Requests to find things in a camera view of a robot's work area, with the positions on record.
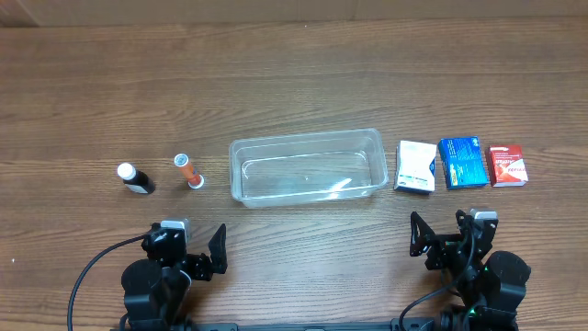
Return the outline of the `white medicine box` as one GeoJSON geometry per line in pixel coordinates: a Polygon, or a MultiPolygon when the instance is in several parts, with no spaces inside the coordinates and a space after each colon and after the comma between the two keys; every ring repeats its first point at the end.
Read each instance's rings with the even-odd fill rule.
{"type": "Polygon", "coordinates": [[[436,146],[400,141],[397,146],[395,190],[430,194],[435,191],[436,146]]]}

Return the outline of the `orange tablet tube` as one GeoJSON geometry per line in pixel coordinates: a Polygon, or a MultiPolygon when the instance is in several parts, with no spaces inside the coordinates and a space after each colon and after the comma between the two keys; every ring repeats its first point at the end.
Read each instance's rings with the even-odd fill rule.
{"type": "Polygon", "coordinates": [[[203,186],[205,179],[193,166],[187,154],[177,154],[174,157],[174,164],[192,189],[199,189],[203,186]]]}

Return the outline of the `dark bottle white cap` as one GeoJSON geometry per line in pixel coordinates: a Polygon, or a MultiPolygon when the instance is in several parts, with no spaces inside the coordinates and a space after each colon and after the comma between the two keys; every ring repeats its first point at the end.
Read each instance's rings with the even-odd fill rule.
{"type": "Polygon", "coordinates": [[[117,168],[117,174],[122,179],[123,184],[132,192],[152,194],[155,191],[153,181],[130,163],[120,164],[117,168]]]}

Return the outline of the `blue medicine box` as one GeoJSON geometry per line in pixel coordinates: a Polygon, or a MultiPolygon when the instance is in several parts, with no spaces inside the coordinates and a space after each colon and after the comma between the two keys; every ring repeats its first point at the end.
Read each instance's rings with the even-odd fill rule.
{"type": "Polygon", "coordinates": [[[478,136],[441,139],[437,147],[447,189],[477,188],[490,183],[478,136]]]}

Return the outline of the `red medicine box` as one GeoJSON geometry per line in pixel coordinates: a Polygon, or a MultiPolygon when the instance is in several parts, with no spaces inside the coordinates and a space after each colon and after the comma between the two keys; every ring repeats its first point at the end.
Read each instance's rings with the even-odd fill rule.
{"type": "Polygon", "coordinates": [[[528,182],[520,145],[491,145],[486,156],[493,188],[522,187],[528,182]]]}

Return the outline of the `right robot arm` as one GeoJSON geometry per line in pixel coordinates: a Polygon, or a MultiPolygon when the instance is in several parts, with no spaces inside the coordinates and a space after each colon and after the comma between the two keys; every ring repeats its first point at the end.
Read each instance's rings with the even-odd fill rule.
{"type": "Polygon", "coordinates": [[[426,268],[448,274],[450,282],[410,303],[399,318],[400,329],[414,306],[452,291],[462,304],[448,306],[426,330],[516,330],[531,267],[514,253],[491,251],[499,223],[496,211],[459,210],[456,221],[456,234],[437,234],[417,212],[411,214],[410,255],[425,254],[426,268]]]}

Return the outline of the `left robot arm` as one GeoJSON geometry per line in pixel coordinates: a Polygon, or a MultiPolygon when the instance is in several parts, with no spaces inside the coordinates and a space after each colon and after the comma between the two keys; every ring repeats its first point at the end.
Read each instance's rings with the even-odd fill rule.
{"type": "Polygon", "coordinates": [[[210,281],[226,272],[226,226],[210,239],[207,255],[189,254],[188,241],[188,220],[154,223],[142,239],[147,257],[130,264],[121,276],[131,330],[195,329],[180,313],[183,301],[194,281],[210,281]]]}

